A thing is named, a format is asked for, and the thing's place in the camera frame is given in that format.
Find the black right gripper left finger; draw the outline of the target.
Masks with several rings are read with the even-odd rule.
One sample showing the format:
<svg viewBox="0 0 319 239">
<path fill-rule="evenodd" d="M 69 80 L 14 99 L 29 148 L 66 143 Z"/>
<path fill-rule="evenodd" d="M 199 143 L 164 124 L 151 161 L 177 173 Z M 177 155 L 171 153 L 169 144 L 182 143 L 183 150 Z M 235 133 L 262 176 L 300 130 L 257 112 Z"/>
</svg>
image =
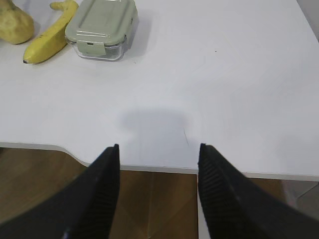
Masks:
<svg viewBox="0 0 319 239">
<path fill-rule="evenodd" d="M 33 209 L 1 224 L 2 239 L 107 239 L 120 190 L 115 144 L 74 181 Z"/>
</svg>

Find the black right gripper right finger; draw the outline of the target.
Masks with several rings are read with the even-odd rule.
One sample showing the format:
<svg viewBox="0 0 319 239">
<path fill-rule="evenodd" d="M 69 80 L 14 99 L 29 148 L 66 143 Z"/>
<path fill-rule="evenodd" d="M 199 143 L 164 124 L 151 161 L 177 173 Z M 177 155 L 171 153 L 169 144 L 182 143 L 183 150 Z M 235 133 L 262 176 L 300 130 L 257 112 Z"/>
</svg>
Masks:
<svg viewBox="0 0 319 239">
<path fill-rule="evenodd" d="M 212 239 L 317 239 L 319 222 L 277 200 L 202 143 L 198 192 Z"/>
</svg>

